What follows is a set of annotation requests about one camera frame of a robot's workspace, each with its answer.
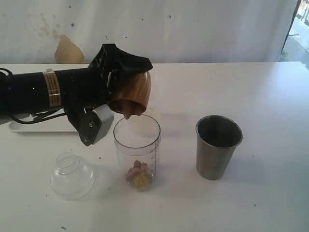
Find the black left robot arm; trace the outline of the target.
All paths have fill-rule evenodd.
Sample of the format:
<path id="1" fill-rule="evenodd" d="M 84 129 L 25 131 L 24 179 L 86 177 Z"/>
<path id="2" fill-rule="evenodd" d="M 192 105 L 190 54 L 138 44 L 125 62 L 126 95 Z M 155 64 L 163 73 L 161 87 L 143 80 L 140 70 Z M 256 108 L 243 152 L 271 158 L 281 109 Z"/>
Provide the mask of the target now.
<path id="1" fill-rule="evenodd" d="M 103 44 L 86 68 L 13 74 L 0 70 L 0 116 L 25 124 L 18 115 L 38 116 L 35 124 L 56 118 L 59 109 L 90 111 L 110 101 L 122 80 L 150 71 L 148 58 Z"/>

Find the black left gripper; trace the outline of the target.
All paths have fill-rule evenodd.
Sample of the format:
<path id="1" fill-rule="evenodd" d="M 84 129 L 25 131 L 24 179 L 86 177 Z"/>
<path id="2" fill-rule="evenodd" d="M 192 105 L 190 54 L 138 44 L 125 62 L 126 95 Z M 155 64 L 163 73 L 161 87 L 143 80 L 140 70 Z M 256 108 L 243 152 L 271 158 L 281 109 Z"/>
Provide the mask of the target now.
<path id="1" fill-rule="evenodd" d="M 61 108 L 97 107 L 109 101 L 120 75 L 135 75 L 153 68 L 148 58 L 119 49 L 113 43 L 103 44 L 86 68 L 55 71 L 61 93 Z"/>

